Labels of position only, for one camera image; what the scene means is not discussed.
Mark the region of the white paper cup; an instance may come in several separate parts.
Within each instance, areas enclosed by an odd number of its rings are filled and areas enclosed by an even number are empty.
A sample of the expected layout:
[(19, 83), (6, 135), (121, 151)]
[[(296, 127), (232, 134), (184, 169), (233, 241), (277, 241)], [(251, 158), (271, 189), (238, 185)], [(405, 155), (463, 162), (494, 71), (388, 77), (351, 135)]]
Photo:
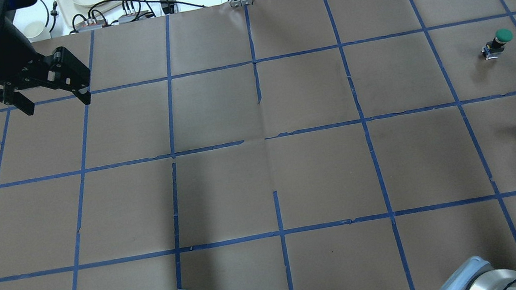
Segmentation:
[(42, 21), (30, 22), (22, 29), (22, 33), (31, 43), (51, 38), (50, 30)]

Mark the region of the grey usb hub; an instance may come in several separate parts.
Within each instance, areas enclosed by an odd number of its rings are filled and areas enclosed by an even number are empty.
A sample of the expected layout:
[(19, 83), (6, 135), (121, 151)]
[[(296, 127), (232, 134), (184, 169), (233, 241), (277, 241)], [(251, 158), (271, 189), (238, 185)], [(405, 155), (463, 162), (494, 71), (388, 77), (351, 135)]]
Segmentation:
[(141, 10), (135, 13), (122, 15), (117, 19), (117, 23), (119, 25), (131, 23), (134, 21), (138, 21), (141, 19), (148, 19), (155, 17), (155, 14), (151, 11)]

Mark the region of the green push button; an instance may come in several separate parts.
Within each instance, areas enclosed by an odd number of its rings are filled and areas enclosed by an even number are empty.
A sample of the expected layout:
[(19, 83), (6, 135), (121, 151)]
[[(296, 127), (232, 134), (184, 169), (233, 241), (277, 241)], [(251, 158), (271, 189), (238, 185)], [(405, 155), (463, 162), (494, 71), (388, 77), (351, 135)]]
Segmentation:
[(493, 60), (499, 58), (504, 52), (507, 43), (513, 40), (513, 32), (509, 29), (497, 30), (494, 38), (488, 41), (481, 49), (481, 55), (485, 60)]

